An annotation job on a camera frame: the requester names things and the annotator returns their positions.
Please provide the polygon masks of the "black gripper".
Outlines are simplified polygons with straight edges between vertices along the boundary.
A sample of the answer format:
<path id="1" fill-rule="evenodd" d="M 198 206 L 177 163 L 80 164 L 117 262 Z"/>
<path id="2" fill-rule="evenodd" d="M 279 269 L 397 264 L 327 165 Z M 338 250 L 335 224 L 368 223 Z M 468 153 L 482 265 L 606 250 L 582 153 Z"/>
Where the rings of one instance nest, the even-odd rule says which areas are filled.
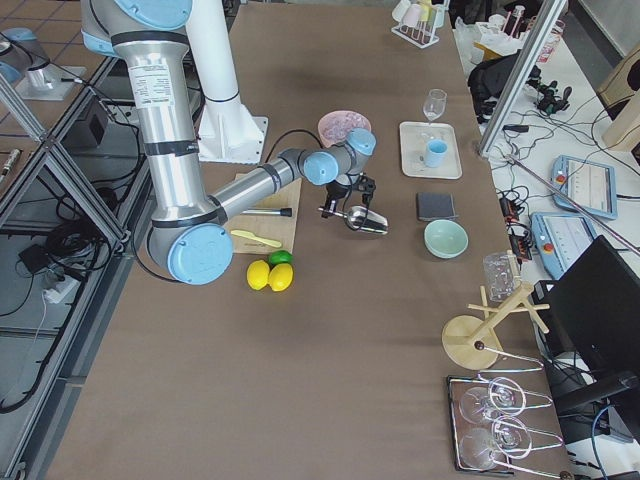
<path id="1" fill-rule="evenodd" d="M 365 212 L 368 213 L 375 192 L 375 180 L 363 173 L 348 175 L 346 184 L 334 180 L 326 185 L 326 191 L 325 204 L 320 208 L 322 218 L 328 218 L 336 213 L 339 201 L 346 202 L 355 192 L 362 194 Z"/>

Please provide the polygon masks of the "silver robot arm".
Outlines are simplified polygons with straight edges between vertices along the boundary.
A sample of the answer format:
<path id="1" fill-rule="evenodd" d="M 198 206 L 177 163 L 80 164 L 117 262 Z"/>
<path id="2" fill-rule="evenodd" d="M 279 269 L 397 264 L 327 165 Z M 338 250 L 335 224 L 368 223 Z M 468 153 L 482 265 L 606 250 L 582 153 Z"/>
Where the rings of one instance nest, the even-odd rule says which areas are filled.
<path id="1" fill-rule="evenodd" d="M 81 12 L 85 46 L 127 65 L 157 201 L 147 249 L 177 281 L 224 273 L 228 219 L 299 178 L 353 180 L 374 152 L 374 135 L 356 128 L 262 163 L 265 127 L 241 101 L 218 1 L 85 1 Z"/>

